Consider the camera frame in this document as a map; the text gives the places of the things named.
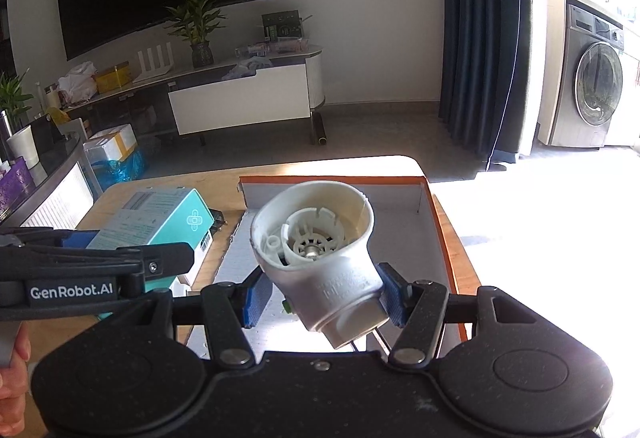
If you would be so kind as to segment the person's left hand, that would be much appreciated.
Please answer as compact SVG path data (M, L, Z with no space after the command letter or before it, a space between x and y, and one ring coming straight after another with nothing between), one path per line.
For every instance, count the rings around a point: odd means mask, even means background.
M25 428L28 362L32 355L28 328L25 323L17 332L11 362L1 370L1 436L13 437Z

